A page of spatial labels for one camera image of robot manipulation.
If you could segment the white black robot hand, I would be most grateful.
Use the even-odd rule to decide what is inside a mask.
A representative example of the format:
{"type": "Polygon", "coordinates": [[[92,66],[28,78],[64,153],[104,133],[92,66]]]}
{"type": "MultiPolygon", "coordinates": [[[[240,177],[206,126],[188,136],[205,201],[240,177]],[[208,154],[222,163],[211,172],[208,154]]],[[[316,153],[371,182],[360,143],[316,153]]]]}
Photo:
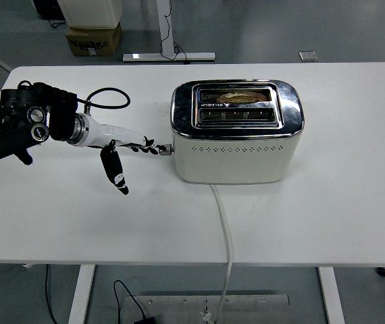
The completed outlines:
{"type": "Polygon", "coordinates": [[[74,132],[68,143],[79,147],[100,149],[100,158],[108,180],[124,195],[129,193],[118,147],[134,152],[170,154],[171,146],[159,144],[151,138],[118,126],[99,124],[89,114],[77,113],[74,132]]]}

